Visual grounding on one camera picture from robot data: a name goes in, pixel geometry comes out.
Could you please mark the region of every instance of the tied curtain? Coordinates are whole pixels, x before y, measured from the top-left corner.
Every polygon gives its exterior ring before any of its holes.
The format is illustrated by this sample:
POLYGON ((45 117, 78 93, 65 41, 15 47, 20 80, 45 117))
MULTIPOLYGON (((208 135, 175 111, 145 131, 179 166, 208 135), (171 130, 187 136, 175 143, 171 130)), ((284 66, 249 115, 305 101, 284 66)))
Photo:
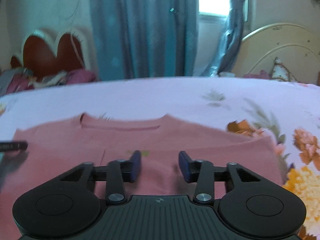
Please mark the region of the tied curtain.
POLYGON ((192 76, 198 0, 90 0, 100 78, 192 76))
POLYGON ((232 70, 242 41, 244 1, 245 0, 230 0, 230 13, 226 20, 224 32, 215 56, 202 73, 202 76, 211 76, 232 70))

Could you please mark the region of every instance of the curtain fold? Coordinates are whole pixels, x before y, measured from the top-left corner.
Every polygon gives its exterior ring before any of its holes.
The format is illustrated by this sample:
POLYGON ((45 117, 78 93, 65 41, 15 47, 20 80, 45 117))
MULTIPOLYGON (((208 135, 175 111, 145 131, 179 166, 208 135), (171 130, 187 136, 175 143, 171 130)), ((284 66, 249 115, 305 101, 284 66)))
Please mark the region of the curtain fold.
POLYGON ((191 76, 198 0, 90 0, 102 80, 191 76))
POLYGON ((230 0, 230 12, 216 53, 202 76, 231 71, 239 53, 244 29, 245 0, 230 0))

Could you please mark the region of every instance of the circular cap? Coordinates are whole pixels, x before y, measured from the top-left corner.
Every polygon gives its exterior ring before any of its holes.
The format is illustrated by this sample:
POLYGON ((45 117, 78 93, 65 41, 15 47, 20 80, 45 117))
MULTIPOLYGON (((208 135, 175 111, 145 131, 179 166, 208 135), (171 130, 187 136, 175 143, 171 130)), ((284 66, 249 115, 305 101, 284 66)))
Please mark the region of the circular cap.
POLYGON ((209 194, 201 193, 196 196, 196 199, 199 201, 205 202, 205 201, 209 201, 210 199, 212 199, 212 197, 209 194))
POLYGON ((306 217, 303 202, 271 182, 238 184, 219 202, 222 220, 248 238, 284 238, 296 233, 306 217))
POLYGON ((40 198, 36 203, 36 209, 44 215, 57 216, 68 212, 72 205, 73 201, 68 196, 52 194, 40 198))
POLYGON ((258 216, 271 217, 283 210, 283 203, 276 197, 259 195, 247 200, 247 208, 258 216))
POLYGON ((114 193, 114 194, 111 194, 108 199, 110 199, 111 201, 114 201, 114 202, 118 202, 118 201, 121 201, 124 199, 124 196, 122 194, 119 194, 119 193, 114 193))
POLYGON ((34 238, 64 238, 92 225, 100 201, 84 187, 37 187, 20 196, 12 214, 20 231, 34 238))

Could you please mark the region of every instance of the metal screw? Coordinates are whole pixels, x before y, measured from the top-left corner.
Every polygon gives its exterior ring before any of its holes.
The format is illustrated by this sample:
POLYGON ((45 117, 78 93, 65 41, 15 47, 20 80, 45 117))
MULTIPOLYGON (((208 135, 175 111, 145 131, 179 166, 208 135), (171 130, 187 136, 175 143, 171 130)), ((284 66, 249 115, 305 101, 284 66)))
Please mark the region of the metal screw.
POLYGON ((108 197, 108 199, 111 200, 111 201, 114 201, 114 202, 119 202, 119 201, 124 199, 124 196, 122 194, 119 194, 119 193, 114 193, 114 194, 111 194, 108 197))
POLYGON ((196 199, 202 202, 209 201, 212 197, 209 194, 201 193, 196 196, 196 199))

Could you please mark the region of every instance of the beige curved headboard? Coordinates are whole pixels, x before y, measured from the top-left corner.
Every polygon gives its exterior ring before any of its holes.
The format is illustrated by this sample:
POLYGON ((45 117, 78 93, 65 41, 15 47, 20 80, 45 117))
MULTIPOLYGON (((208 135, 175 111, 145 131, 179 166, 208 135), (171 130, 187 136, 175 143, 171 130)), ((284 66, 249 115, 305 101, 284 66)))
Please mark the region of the beige curved headboard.
POLYGON ((306 28, 278 23, 262 27, 243 38, 236 64, 236 77, 261 70, 271 73, 275 58, 303 83, 316 84, 320 72, 320 39, 306 28))

